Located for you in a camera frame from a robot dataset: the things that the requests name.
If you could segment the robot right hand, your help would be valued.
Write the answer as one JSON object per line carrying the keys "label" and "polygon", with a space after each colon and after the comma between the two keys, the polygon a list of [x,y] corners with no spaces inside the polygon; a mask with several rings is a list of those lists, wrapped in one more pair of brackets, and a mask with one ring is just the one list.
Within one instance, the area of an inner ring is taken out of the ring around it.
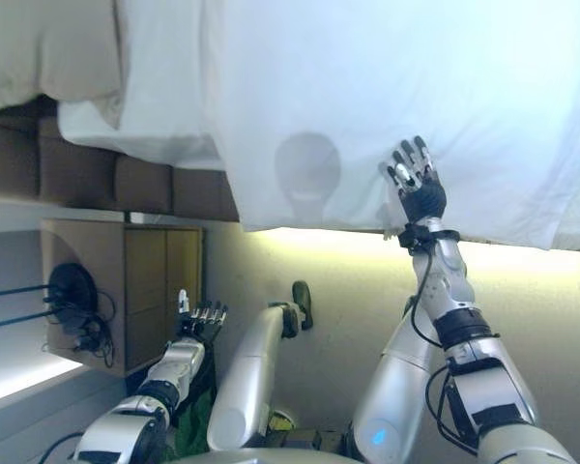
{"label": "robot right hand", "polygon": [[401,206],[406,223],[419,224],[443,217],[446,192],[421,136],[401,140],[380,168]]}

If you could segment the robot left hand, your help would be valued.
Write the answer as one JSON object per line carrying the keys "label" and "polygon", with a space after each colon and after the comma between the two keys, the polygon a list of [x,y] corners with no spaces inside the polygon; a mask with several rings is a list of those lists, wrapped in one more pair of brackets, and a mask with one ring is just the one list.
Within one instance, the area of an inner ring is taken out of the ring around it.
{"label": "robot left hand", "polygon": [[202,338],[213,342],[223,326],[228,306],[220,301],[200,302],[195,306],[190,303],[189,293],[180,289],[177,301],[175,333],[178,337]]}

